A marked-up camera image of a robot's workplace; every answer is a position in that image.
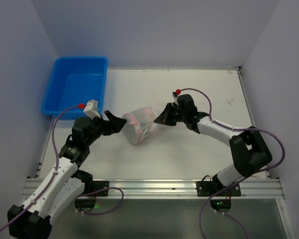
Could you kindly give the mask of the white mesh laundry bag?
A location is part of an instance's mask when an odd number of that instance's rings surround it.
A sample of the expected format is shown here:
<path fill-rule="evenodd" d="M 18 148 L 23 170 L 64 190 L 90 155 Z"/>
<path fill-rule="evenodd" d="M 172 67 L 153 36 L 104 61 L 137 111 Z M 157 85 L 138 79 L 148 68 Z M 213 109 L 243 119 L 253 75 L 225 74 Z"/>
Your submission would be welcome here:
<path fill-rule="evenodd" d="M 158 117 L 153 107 L 143 107 L 125 113 L 122 118 L 127 120 L 122 132 L 133 145 L 140 144 L 144 139 L 154 136 L 158 132 L 158 124 L 154 120 Z"/>

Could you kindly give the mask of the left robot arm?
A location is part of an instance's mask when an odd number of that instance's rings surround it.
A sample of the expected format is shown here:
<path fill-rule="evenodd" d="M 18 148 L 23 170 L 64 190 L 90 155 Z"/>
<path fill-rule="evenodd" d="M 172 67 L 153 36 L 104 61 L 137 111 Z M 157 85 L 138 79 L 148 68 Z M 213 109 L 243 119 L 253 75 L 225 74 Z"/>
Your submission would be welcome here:
<path fill-rule="evenodd" d="M 60 214 L 78 196 L 92 195 L 93 176 L 80 170 L 90 153 L 90 146 L 101 136 L 119 133 L 126 119 L 105 111 L 107 120 L 91 110 L 74 121 L 72 133 L 56 152 L 56 163 L 22 203 L 13 205 L 8 213 L 10 236 L 17 239 L 46 239 Z"/>

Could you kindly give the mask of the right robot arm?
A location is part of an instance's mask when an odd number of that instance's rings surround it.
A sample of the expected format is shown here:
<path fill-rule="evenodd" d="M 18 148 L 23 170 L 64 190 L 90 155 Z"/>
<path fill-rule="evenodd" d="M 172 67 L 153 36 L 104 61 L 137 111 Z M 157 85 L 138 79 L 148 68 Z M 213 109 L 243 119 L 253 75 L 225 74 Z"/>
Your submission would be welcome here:
<path fill-rule="evenodd" d="M 175 126 L 182 122 L 197 134 L 206 135 L 229 146 L 233 163 L 212 177 L 213 187 L 219 191 L 242 178 L 248 178 L 272 161 L 272 155 L 254 127 L 234 128 L 216 123 L 210 114 L 198 111 L 192 96 L 185 94 L 168 103 L 155 123 Z"/>

